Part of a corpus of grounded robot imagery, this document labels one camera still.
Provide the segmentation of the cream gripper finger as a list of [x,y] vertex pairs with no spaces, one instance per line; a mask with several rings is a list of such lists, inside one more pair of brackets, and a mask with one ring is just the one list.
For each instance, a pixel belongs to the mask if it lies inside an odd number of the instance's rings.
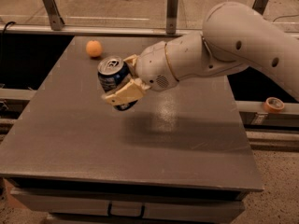
[[136,66],[137,58],[138,56],[136,54],[133,54],[123,60],[125,63],[127,63],[132,76],[136,75],[135,66]]
[[140,78],[129,78],[120,85],[111,82],[101,83],[105,93],[102,98],[110,105],[124,105],[141,99],[150,89]]

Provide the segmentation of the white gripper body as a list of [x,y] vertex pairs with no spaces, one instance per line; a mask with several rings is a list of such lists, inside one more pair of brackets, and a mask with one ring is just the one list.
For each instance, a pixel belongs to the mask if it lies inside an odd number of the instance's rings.
[[170,68],[166,56],[166,43],[163,41],[141,52],[136,61],[135,73],[153,91],[165,91],[178,84]]

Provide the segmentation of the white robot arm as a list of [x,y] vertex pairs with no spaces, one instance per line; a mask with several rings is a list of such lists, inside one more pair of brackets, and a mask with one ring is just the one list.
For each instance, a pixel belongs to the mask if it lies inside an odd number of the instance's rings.
[[141,99],[146,91],[164,91],[190,77],[220,77],[252,67],[295,99],[299,98],[299,41],[236,2],[214,6],[203,28],[161,41],[126,59],[106,58],[101,67],[126,63],[129,74],[103,95],[111,105]]

